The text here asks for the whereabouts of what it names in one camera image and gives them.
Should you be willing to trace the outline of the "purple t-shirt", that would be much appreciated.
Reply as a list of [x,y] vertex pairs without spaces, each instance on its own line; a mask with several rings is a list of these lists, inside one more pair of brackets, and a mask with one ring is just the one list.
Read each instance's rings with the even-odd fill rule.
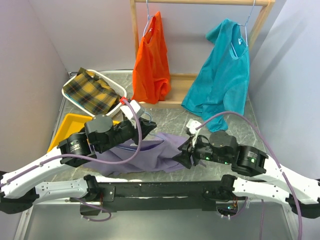
[[[172,160],[178,155],[178,147],[187,140],[186,137],[159,132],[151,140],[143,140],[139,153],[129,162],[123,164],[104,164],[90,161],[83,166],[93,169],[103,176],[140,172],[166,173],[182,170],[185,167]],[[96,153],[99,160],[121,162],[130,158],[136,152],[137,146],[130,139],[123,144],[113,147],[104,153]]]

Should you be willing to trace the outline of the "blue wire hanger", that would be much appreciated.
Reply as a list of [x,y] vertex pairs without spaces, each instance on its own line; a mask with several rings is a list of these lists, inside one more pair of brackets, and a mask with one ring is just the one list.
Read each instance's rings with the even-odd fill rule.
[[124,146],[124,143],[130,144],[133,142],[136,146],[140,145],[140,150],[142,151],[143,148],[146,148],[148,145],[152,145],[153,142],[151,140],[144,139],[157,127],[156,122],[139,117],[138,123],[140,126],[140,132],[137,123],[132,123],[128,119],[124,119],[118,123],[114,127],[114,140],[116,141],[115,146]]

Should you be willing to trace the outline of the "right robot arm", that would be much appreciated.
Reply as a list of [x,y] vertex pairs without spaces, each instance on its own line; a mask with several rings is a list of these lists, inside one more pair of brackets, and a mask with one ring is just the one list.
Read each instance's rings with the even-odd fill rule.
[[173,160],[187,169],[201,161],[230,165],[237,177],[224,176],[228,181],[219,186],[219,200],[233,196],[267,200],[289,206],[295,214],[316,219],[320,216],[320,181],[305,177],[282,165],[265,152],[238,144],[234,136],[223,130],[205,137],[191,135]]

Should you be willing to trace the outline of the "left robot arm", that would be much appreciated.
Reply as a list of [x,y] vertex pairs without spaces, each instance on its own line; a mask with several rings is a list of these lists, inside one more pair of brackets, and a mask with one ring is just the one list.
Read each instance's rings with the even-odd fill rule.
[[[116,125],[111,117],[97,115],[86,122],[81,131],[71,134],[51,151],[34,162],[12,172],[0,173],[0,210],[17,214],[33,205],[63,197],[94,201],[100,188],[92,176],[58,183],[47,182],[56,173],[78,168],[88,162],[104,165],[123,165],[134,159],[141,150],[142,140],[157,124],[142,117],[136,123],[124,120]],[[137,145],[134,154],[122,161],[107,161],[97,158],[128,140]]]

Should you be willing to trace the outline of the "orange t-shirt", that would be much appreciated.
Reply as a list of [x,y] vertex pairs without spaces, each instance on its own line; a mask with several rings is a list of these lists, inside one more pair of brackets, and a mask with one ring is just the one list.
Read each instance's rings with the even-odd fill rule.
[[161,13],[150,20],[141,38],[132,72],[133,100],[156,104],[171,91],[171,76],[167,57]]

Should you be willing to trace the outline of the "teal t-shirt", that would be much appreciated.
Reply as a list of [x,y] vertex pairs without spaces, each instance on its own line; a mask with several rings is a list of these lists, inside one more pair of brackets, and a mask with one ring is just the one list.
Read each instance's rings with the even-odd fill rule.
[[205,38],[214,47],[181,105],[203,121],[226,111],[243,115],[250,82],[250,55],[240,26],[226,18]]

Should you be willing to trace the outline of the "blue hanger under orange shirt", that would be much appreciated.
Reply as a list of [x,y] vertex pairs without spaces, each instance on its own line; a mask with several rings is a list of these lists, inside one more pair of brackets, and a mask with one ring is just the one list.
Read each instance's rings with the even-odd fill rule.
[[151,22],[152,22],[152,19],[154,17],[154,15],[150,14],[149,1],[146,0],[145,4],[146,4],[147,22],[146,22],[146,25],[145,25],[144,30],[143,30],[143,35],[142,35],[143,37],[145,37],[147,33],[152,32],[153,28],[151,27]]

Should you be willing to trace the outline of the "blue hanger under teal shirt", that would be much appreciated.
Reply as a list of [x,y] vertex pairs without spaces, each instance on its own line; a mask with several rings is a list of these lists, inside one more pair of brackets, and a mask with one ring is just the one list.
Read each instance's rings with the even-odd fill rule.
[[[245,23],[244,23],[244,24],[239,24],[239,23],[237,23],[237,25],[238,25],[239,27],[244,27],[245,45],[246,45],[247,47],[249,47],[248,23],[249,23],[249,21],[250,21],[250,18],[251,18],[251,15],[252,15],[252,12],[253,12],[255,6],[256,6],[256,0],[253,0],[253,4],[252,4],[252,7],[251,7],[251,10],[250,10],[250,12],[249,12],[249,14],[248,14],[248,17],[247,17]],[[238,53],[237,53],[237,51],[236,51],[236,49],[235,49],[233,40],[231,40],[231,43],[230,43],[230,44],[231,44],[231,49],[232,49],[232,52],[233,52],[234,56],[235,56],[236,58],[238,58]]]

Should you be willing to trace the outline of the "wooden clothes rack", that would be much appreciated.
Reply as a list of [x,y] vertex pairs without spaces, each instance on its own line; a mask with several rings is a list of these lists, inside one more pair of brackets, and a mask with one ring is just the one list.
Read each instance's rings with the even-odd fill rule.
[[[252,27],[248,36],[248,48],[251,51],[254,44],[274,6],[274,0],[130,0],[130,14],[133,31],[133,42],[135,48],[135,55],[138,54],[139,48],[139,31],[138,31],[138,17],[137,17],[137,3],[156,3],[156,4],[187,4],[187,5],[226,5],[226,6],[252,6],[261,7],[259,15]],[[180,108],[181,103],[187,94],[189,88],[196,79],[195,73],[172,73],[171,91],[165,101],[160,101],[157,104],[150,104],[142,102],[141,104],[147,108],[156,109],[174,109]]]

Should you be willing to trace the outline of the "yellow plastic tray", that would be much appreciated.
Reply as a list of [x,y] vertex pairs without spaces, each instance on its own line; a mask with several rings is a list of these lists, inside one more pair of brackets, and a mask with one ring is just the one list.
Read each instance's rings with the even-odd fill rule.
[[50,152],[61,141],[68,138],[71,134],[79,132],[85,126],[85,123],[91,121],[92,119],[93,117],[91,116],[85,116],[75,113],[66,114],[53,140],[51,141],[47,152]]

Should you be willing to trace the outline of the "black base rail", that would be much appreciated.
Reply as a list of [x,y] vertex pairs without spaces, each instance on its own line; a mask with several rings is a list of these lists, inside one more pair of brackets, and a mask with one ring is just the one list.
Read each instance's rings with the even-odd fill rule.
[[235,177],[219,181],[178,182],[98,182],[92,175],[82,178],[88,184],[85,202],[97,202],[111,213],[120,211],[191,210],[215,211],[217,202],[244,200],[233,193]]

